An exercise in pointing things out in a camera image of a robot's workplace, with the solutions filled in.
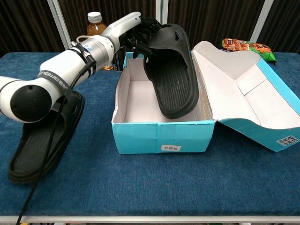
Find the bottle cap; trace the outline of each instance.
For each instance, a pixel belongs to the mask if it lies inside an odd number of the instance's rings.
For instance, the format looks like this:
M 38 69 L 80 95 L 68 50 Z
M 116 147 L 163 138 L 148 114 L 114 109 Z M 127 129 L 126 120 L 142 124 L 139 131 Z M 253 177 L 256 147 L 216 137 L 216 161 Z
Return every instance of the bottle cap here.
M 101 13 L 99 12 L 90 12 L 88 13 L 88 20 L 90 23 L 98 23 L 102 21 Z

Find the white table edge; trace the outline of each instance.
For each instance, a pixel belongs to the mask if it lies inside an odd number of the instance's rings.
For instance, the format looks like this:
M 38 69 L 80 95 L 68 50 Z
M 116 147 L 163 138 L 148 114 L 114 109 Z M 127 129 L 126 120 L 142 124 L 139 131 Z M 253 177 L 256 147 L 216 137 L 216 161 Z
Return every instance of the white table edge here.
M 15 223 L 17 216 L 0 216 Z M 28 223 L 300 223 L 300 216 L 24 216 Z

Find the black slide sandal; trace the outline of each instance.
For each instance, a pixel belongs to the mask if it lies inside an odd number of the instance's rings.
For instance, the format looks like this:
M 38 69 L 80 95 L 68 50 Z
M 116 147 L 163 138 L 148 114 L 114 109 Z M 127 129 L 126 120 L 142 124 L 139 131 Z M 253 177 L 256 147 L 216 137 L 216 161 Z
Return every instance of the black slide sandal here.
M 36 123 L 24 124 L 23 134 L 8 169 L 8 179 L 12 182 L 27 183 L 38 177 L 45 156 L 49 135 L 61 103 L 57 101 L 45 118 Z M 54 138 L 43 170 L 43 175 L 58 164 L 84 109 L 83 96 L 73 91 L 64 105 L 55 129 Z
M 177 119 L 197 105 L 199 90 L 188 36 L 176 24 L 166 24 L 149 40 L 154 55 L 144 58 L 144 69 L 152 81 L 162 114 Z

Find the blue tablecloth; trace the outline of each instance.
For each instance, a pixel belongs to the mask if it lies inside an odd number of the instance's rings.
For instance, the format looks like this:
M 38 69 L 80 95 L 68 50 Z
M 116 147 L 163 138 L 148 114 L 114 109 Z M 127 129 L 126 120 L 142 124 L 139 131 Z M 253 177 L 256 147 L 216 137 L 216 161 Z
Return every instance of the blue tablecloth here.
M 34 79 L 56 53 L 10 53 L 0 75 Z M 300 96 L 300 56 L 272 66 Z M 120 73 L 76 89 L 85 110 L 60 164 L 40 182 L 27 215 L 300 215 L 300 146 L 275 153 L 221 124 L 205 153 L 120 155 L 111 128 Z M 30 185 L 7 179 L 22 124 L 0 116 L 0 215 L 17 215 Z

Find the plastic bottle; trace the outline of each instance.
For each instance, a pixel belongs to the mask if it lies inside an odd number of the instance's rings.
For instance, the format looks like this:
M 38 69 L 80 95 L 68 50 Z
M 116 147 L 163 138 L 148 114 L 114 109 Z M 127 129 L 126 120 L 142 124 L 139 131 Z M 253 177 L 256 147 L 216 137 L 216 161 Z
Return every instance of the plastic bottle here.
M 102 16 L 99 12 L 88 13 L 88 20 L 90 24 L 88 25 L 88 36 L 101 35 L 106 29 L 106 25 L 102 22 Z M 113 62 L 109 62 L 101 68 L 102 70 L 113 69 Z

